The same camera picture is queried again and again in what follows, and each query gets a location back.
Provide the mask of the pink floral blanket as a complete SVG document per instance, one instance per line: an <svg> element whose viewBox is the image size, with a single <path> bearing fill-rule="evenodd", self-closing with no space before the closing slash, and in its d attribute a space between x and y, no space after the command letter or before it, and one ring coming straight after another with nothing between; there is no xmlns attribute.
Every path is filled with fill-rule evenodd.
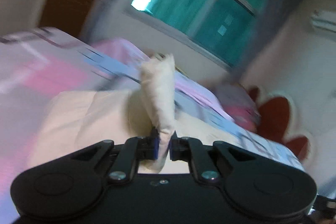
<svg viewBox="0 0 336 224"><path fill-rule="evenodd" d="M92 47L94 56L101 56L95 67L101 68L105 73L118 73L138 79L141 65L151 60L134 44L122 38L100 40L93 43ZM233 121L211 91L177 71L175 72L175 88L202 106L211 108L224 119Z"/></svg>

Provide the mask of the cream quilted comforter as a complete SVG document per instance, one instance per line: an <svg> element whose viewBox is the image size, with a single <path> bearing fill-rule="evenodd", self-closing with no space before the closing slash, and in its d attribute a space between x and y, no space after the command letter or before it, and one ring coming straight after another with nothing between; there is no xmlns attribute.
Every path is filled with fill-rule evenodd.
<svg viewBox="0 0 336 224"><path fill-rule="evenodd" d="M179 137L211 145L221 140L239 145L236 136L177 110L174 105L175 62L172 55L150 59L140 68L138 90L62 92L50 103L48 114L27 159L32 168L103 140L123 144L158 130L155 160L144 160L141 173L186 173L186 162L169 158L169 141Z"/></svg>

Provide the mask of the white air conditioner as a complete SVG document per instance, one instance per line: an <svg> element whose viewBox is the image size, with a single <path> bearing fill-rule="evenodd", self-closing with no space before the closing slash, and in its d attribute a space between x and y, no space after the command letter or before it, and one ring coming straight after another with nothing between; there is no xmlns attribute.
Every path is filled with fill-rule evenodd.
<svg viewBox="0 0 336 224"><path fill-rule="evenodd" d="M335 33L335 11L315 10L311 16L311 25L321 31Z"/></svg>

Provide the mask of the grey right curtain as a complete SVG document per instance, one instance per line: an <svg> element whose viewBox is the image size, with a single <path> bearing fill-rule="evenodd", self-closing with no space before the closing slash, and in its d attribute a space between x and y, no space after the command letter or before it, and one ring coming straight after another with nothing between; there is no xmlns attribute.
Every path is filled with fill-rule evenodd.
<svg viewBox="0 0 336 224"><path fill-rule="evenodd" d="M276 37L278 32L302 0L266 0L257 17L247 49L230 71L229 80L238 82L252 62Z"/></svg>

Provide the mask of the grey pink pillow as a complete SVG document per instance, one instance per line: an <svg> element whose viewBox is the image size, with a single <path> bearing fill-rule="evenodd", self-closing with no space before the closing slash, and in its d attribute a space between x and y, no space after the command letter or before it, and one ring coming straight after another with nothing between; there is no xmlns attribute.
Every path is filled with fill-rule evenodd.
<svg viewBox="0 0 336 224"><path fill-rule="evenodd" d="M218 83L210 87L210 91L219 100L223 110L234 122L251 132L257 132L260 114L256 103L247 91L238 83Z"/></svg>

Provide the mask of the patterned grey pink bedsheet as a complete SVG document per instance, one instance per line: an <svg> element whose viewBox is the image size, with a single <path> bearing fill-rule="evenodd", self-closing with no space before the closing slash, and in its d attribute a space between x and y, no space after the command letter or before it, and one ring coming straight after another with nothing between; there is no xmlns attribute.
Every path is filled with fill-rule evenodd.
<svg viewBox="0 0 336 224"><path fill-rule="evenodd" d="M28 162L50 100L71 90L135 89L146 59L127 40L88 46L56 28L1 38L1 223L17 217L10 184Z"/></svg>

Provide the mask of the red flower-shaped headboard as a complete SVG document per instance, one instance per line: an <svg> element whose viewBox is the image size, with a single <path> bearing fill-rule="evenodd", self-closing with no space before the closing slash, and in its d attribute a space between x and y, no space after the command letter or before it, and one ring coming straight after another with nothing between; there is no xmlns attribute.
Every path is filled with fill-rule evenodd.
<svg viewBox="0 0 336 224"><path fill-rule="evenodd" d="M248 88L248 95L257 105L260 121L256 133L268 140L283 144L308 166L315 152L314 138L299 125L298 110L293 99L284 92L268 94L257 86Z"/></svg>

